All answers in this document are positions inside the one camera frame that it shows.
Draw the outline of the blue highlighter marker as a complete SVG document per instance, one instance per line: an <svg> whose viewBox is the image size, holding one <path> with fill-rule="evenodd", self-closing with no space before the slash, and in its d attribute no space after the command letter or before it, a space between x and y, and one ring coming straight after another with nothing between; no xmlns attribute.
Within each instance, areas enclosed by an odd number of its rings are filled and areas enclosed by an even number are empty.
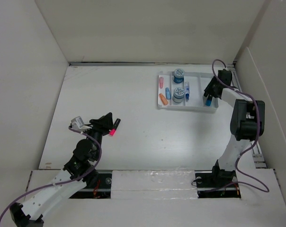
<svg viewBox="0 0 286 227"><path fill-rule="evenodd" d="M206 99L205 105L206 105L206 106L211 106L212 99L213 99L212 96L208 96L207 99Z"/></svg>

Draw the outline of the blue putty jar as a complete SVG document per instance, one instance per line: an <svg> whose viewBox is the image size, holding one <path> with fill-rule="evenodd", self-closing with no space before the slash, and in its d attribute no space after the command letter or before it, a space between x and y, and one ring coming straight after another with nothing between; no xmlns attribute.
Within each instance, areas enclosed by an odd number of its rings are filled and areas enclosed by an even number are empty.
<svg viewBox="0 0 286 227"><path fill-rule="evenodd" d="M184 97L185 97L185 90L182 87L177 87L177 88L174 89L172 100L175 103L183 102Z"/></svg>
<svg viewBox="0 0 286 227"><path fill-rule="evenodd" d="M184 81L185 71L181 68L177 68L173 71L173 82L174 83L182 83Z"/></svg>

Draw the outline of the blue correction tape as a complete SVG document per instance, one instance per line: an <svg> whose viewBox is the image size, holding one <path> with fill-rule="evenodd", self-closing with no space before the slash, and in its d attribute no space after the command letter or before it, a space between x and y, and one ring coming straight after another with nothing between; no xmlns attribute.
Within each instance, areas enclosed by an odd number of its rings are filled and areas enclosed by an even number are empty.
<svg viewBox="0 0 286 227"><path fill-rule="evenodd" d="M171 100L171 92L168 87L165 88L165 96L167 100Z"/></svg>

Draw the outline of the orange correction tape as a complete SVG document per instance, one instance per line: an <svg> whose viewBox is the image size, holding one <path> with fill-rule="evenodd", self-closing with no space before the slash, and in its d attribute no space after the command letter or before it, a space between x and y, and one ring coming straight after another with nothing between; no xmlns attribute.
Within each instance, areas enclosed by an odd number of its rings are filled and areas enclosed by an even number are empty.
<svg viewBox="0 0 286 227"><path fill-rule="evenodd" d="M168 101L162 93L159 94L159 98L160 98L163 105L168 105Z"/></svg>

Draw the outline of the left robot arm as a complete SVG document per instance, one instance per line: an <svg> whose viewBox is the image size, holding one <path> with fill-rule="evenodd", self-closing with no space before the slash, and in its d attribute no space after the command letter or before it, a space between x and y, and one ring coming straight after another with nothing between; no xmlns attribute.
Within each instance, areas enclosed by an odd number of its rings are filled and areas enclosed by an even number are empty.
<svg viewBox="0 0 286 227"><path fill-rule="evenodd" d="M81 117L72 119L68 129L85 138L78 141L72 157L49 184L26 192L34 196L23 203L9 205L9 212L17 227L42 227L51 211L85 187L98 182L98 166L102 156L102 139L114 127L112 113L91 119L85 124Z"/></svg>

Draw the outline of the white plastic organizer tray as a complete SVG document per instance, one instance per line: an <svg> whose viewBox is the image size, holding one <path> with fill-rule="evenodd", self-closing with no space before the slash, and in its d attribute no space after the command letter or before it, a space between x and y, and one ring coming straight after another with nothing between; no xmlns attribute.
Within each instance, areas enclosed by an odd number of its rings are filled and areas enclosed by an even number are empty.
<svg viewBox="0 0 286 227"><path fill-rule="evenodd" d="M158 76L158 107L167 110L184 110L214 113L216 98L204 96L204 89L212 79L210 73L186 72L176 69Z"/></svg>

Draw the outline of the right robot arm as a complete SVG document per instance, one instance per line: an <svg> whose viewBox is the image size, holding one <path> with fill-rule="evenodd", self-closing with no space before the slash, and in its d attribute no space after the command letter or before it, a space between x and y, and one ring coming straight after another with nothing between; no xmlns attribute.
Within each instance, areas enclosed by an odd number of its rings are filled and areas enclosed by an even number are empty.
<svg viewBox="0 0 286 227"><path fill-rule="evenodd" d="M204 90L204 96L219 98L232 108L231 137L222 156L216 160L211 173L202 177L212 187L228 184L236 177L236 166L250 142L256 142L265 129L265 102L255 100L231 86L232 73L219 70Z"/></svg>

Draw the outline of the white blue glue pen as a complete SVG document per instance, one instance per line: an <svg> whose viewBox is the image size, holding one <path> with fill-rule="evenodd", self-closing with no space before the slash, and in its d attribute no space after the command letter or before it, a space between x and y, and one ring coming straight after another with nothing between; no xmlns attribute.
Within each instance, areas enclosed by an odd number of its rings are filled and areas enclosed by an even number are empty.
<svg viewBox="0 0 286 227"><path fill-rule="evenodd" d="M190 97L190 85L188 81L184 83L184 90L185 90L185 101L188 102Z"/></svg>

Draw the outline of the pink highlighter marker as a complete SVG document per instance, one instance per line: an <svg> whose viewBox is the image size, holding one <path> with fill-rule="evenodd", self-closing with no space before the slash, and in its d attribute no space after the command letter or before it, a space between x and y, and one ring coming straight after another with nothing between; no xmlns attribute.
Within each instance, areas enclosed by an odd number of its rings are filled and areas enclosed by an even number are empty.
<svg viewBox="0 0 286 227"><path fill-rule="evenodd" d="M115 121L115 123L114 123L114 125L113 125L112 130L111 130L110 133L109 133L110 136L114 136L114 134L115 134L115 132L116 132L116 130L117 130L117 128L118 128L120 122L121 122L121 119L117 118L116 121Z"/></svg>

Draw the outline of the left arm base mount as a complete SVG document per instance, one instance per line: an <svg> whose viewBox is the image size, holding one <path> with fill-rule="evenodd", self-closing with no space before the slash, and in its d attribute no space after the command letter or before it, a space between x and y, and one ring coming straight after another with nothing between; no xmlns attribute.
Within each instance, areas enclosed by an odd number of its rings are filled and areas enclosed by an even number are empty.
<svg viewBox="0 0 286 227"><path fill-rule="evenodd" d="M70 199L110 199L112 170L98 171L98 179L92 186L86 186L73 194Z"/></svg>

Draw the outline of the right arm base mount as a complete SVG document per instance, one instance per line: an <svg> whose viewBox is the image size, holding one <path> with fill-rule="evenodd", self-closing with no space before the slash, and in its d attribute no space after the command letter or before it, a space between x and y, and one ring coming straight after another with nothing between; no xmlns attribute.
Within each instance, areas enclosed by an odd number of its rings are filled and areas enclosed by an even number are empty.
<svg viewBox="0 0 286 227"><path fill-rule="evenodd" d="M192 185L197 188L199 199L241 198L235 171L223 174L212 170L195 171Z"/></svg>

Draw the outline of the pink correction tape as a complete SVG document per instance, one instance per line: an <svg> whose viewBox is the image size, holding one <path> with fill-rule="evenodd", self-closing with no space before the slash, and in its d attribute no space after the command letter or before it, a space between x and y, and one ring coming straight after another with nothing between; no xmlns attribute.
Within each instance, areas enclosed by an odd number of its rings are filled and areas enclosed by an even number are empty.
<svg viewBox="0 0 286 227"><path fill-rule="evenodd" d="M159 89L163 89L163 86L164 86L164 78L159 77Z"/></svg>

